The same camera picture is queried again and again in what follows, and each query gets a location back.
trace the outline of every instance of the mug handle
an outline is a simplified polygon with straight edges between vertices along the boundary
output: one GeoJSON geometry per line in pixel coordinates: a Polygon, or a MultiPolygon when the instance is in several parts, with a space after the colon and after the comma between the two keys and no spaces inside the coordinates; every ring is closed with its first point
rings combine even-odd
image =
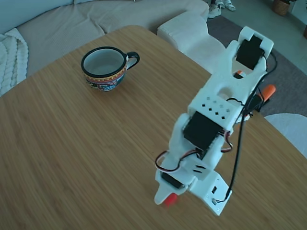
{"type": "Polygon", "coordinates": [[[127,53],[127,70],[134,67],[140,61],[140,55],[137,52],[128,52],[127,53]]]}

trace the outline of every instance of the sofa cushion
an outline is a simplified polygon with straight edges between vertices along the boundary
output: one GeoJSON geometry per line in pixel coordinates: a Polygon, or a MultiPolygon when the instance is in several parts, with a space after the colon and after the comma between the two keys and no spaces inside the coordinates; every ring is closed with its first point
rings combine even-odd
{"type": "Polygon", "coordinates": [[[29,47],[28,76],[105,34],[77,5],[53,9],[17,29],[29,47]]]}
{"type": "Polygon", "coordinates": [[[88,1],[100,1],[100,0],[74,0],[73,4],[85,3],[88,1]]]}
{"type": "Polygon", "coordinates": [[[0,0],[0,34],[73,0],[0,0]]]}
{"type": "Polygon", "coordinates": [[[202,0],[101,0],[78,4],[106,33],[126,25],[140,25],[153,32],[171,18],[193,11],[207,16],[209,6],[202,0]]]}

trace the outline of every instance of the patterned mug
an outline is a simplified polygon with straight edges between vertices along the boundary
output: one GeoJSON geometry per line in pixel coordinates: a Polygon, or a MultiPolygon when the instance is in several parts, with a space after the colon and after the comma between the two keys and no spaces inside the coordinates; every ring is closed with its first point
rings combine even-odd
{"type": "Polygon", "coordinates": [[[136,52],[104,46],[89,51],[81,61],[86,82],[101,91],[115,89],[123,80],[126,71],[140,61],[136,52]]]}

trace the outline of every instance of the red and white wire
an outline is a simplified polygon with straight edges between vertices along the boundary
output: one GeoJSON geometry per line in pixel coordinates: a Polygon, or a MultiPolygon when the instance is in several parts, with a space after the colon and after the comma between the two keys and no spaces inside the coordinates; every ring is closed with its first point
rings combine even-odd
{"type": "Polygon", "coordinates": [[[222,153],[230,152],[233,148],[232,143],[229,142],[229,140],[228,140],[229,136],[230,136],[230,131],[224,133],[225,142],[229,145],[229,147],[228,148],[222,148],[221,149],[222,153]]]}
{"type": "Polygon", "coordinates": [[[165,172],[165,173],[174,173],[174,172],[176,172],[180,168],[180,163],[183,161],[183,159],[185,159],[186,157],[188,157],[190,155],[197,154],[197,157],[198,158],[200,157],[200,155],[199,155],[199,153],[197,151],[190,150],[190,151],[186,152],[182,157],[180,157],[176,168],[174,168],[174,169],[166,169],[166,168],[163,168],[162,166],[160,166],[158,164],[158,161],[161,160],[168,153],[169,153],[168,151],[163,151],[162,153],[159,154],[159,156],[157,156],[157,158],[155,159],[155,162],[154,162],[156,168],[158,170],[162,171],[162,172],[165,172]]]}

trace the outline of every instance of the sneaker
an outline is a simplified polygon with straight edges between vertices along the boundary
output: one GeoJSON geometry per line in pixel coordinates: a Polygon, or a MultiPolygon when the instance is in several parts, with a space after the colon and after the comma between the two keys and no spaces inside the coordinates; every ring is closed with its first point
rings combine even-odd
{"type": "Polygon", "coordinates": [[[226,6],[226,8],[230,11],[235,11],[236,8],[235,6],[232,4],[231,0],[223,0],[223,4],[226,6]]]}
{"type": "Polygon", "coordinates": [[[215,1],[215,4],[217,5],[217,6],[221,6],[221,8],[225,8],[225,5],[224,5],[224,2],[223,2],[224,0],[216,0],[215,1]]]}
{"type": "Polygon", "coordinates": [[[215,18],[217,16],[220,16],[221,14],[222,14],[221,5],[219,5],[219,6],[217,6],[215,4],[210,5],[208,18],[215,18]]]}

